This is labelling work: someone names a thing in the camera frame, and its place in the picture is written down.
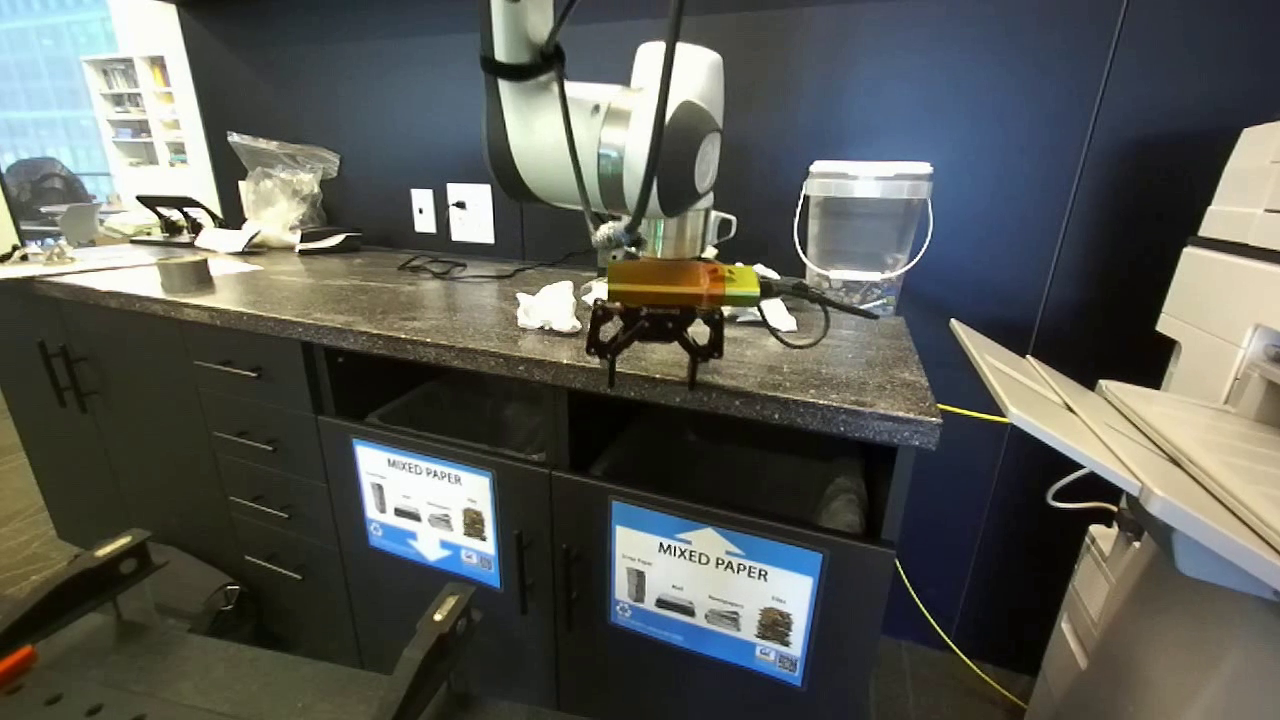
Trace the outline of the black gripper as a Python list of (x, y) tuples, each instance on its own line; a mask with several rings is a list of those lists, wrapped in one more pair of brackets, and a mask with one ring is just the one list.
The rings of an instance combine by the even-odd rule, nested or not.
[(636, 343), (680, 343), (687, 354), (685, 382), (697, 392), (706, 361), (723, 354), (723, 315), (702, 307), (619, 307), (595, 302), (588, 325), (588, 351), (603, 361), (603, 379), (615, 386), (619, 354)]

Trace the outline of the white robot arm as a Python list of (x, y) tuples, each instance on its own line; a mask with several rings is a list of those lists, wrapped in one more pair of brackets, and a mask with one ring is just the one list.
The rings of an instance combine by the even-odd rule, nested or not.
[(582, 212), (603, 258), (588, 351), (615, 370), (631, 343), (678, 343), (687, 376), (723, 354), (738, 272), (706, 248), (651, 241), (651, 224), (714, 202), (723, 153), (723, 57), (692, 45), (685, 0), (623, 84), (574, 78), (556, 0), (483, 0), (479, 72), (488, 162), (513, 200)]

